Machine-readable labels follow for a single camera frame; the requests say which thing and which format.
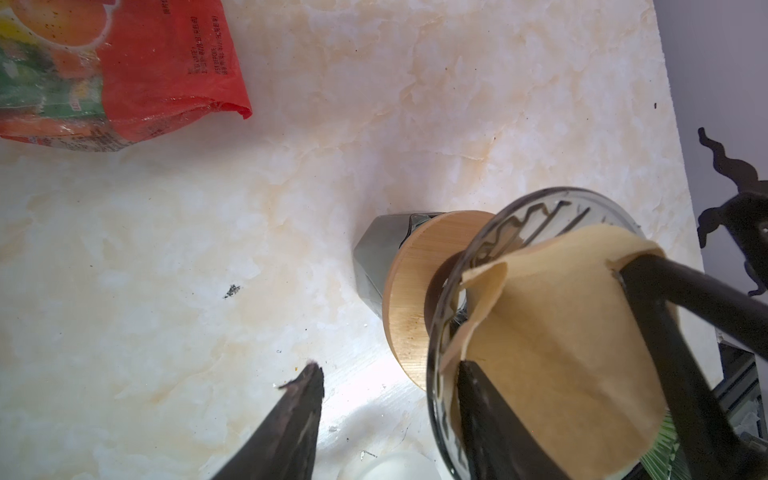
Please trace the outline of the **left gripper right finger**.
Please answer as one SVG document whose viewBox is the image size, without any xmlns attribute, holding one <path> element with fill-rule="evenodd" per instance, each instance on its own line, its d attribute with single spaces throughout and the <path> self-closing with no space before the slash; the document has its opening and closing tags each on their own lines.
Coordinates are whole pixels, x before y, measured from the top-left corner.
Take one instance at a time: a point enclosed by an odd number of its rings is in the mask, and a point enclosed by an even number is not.
<svg viewBox="0 0 768 480">
<path fill-rule="evenodd" d="M 480 366 L 458 368 L 459 410 L 473 479 L 566 479 Z"/>
</svg>

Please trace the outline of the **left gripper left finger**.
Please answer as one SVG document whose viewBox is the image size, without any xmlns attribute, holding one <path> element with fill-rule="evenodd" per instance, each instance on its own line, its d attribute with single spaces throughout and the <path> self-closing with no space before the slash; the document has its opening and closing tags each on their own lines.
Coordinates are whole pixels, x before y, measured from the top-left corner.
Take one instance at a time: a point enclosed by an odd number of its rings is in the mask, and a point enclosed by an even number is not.
<svg viewBox="0 0 768 480">
<path fill-rule="evenodd" d="M 315 466 L 324 374 L 308 363 L 281 386 L 283 396 L 216 479 L 310 479 Z"/>
</svg>

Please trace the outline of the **wooden dripper ring stand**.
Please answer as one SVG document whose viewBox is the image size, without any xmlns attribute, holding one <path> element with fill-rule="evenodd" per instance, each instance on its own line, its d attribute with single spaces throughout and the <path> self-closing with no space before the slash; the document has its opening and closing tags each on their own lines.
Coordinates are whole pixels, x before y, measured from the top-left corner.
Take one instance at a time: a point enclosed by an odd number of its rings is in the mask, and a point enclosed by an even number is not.
<svg viewBox="0 0 768 480">
<path fill-rule="evenodd" d="M 478 210 L 438 214 L 416 226 L 395 254 L 384 287 L 383 326 L 395 359 L 421 389 L 427 387 L 430 331 L 443 284 L 492 218 Z"/>
</svg>

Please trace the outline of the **frosted white glass pitcher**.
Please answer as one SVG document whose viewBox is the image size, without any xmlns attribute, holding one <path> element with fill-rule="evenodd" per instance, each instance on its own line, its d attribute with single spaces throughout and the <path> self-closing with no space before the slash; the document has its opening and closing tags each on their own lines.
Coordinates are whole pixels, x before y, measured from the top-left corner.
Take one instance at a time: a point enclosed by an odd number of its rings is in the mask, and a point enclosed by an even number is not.
<svg viewBox="0 0 768 480">
<path fill-rule="evenodd" d="M 359 480 L 440 480 L 434 463 L 412 451 L 395 452 L 377 458 L 358 475 Z"/>
</svg>

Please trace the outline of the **green glass dripper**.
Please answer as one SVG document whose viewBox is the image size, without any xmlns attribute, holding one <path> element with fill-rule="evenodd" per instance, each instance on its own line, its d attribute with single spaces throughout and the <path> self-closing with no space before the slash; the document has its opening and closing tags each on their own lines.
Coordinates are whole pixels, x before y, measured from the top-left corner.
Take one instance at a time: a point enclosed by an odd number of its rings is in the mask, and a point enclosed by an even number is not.
<svg viewBox="0 0 768 480">
<path fill-rule="evenodd" d="M 667 412 L 651 448 L 641 457 L 640 463 L 653 480 L 677 479 L 675 462 L 678 459 L 680 440 L 670 412 Z"/>
</svg>

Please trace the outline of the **brown paper coffee filter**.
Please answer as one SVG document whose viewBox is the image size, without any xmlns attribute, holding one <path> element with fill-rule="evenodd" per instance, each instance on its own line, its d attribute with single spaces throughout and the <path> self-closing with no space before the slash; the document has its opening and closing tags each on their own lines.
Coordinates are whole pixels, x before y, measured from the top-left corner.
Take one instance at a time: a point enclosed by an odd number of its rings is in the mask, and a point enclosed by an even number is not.
<svg viewBox="0 0 768 480">
<path fill-rule="evenodd" d="M 573 479 L 605 479 L 653 445 L 667 403 L 619 282 L 653 241 L 600 224 L 506 256 L 508 276 L 463 360 L 477 363 Z"/>
</svg>

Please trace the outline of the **grey glass pitcher wooden handle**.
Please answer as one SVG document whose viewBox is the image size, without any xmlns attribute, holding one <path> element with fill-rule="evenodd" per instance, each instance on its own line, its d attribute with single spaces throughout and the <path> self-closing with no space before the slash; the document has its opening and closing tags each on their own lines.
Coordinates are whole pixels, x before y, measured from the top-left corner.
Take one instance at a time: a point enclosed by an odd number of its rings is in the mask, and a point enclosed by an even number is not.
<svg viewBox="0 0 768 480">
<path fill-rule="evenodd" d="M 383 294 L 395 256 L 423 224 L 442 212 L 414 212 L 376 217 L 353 249 L 356 289 L 361 300 L 383 318 Z"/>
</svg>

